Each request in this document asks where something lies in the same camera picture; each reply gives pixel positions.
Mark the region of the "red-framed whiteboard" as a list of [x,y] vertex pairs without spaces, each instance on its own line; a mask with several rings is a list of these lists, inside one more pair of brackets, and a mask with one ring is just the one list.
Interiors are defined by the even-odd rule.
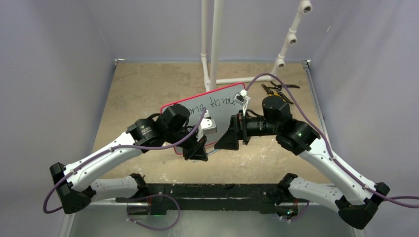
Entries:
[[189,125],[195,125],[204,110],[209,111],[215,120],[217,133],[207,135],[206,147],[213,146],[227,131],[230,117],[242,109],[242,105],[234,100],[234,96],[245,88],[243,83],[235,83],[212,91],[197,94],[178,101],[170,102],[160,108],[160,112],[173,104],[181,104],[189,110]]

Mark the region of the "black whiteboard marker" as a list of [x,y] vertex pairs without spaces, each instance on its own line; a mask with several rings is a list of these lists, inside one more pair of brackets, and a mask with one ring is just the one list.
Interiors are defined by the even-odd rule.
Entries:
[[209,157],[209,156],[211,156],[211,155],[213,155],[213,154],[215,154],[215,153],[217,153],[219,151],[220,151],[220,149],[214,149],[214,150],[212,150],[212,151],[210,151],[210,152],[207,153],[207,157]]

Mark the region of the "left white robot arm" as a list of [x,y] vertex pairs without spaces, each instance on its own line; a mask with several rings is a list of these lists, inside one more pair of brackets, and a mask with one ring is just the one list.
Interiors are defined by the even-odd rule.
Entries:
[[63,210],[76,213],[90,203],[109,198],[131,198],[141,202],[147,197],[147,185],[139,174],[120,179],[100,176],[125,161],[148,151],[180,147],[186,160],[207,161],[207,134],[216,131],[215,121],[204,109],[195,126],[189,125],[189,110],[173,104],[162,113],[138,119],[120,136],[95,153],[70,164],[50,167],[54,181],[43,203],[44,213]]

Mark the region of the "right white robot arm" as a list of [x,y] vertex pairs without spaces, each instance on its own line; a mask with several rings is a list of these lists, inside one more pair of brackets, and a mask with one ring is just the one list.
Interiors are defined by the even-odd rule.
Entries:
[[215,148],[236,151],[240,143],[247,144],[254,136],[275,136],[282,148],[312,164],[330,181],[318,184],[288,173],[273,193],[276,202],[305,199],[337,212],[348,225],[364,229],[390,188],[365,178],[338,155],[328,152],[326,140],[309,124],[294,119],[289,104],[281,97],[265,97],[261,105],[261,116],[251,116],[250,111],[231,116]]

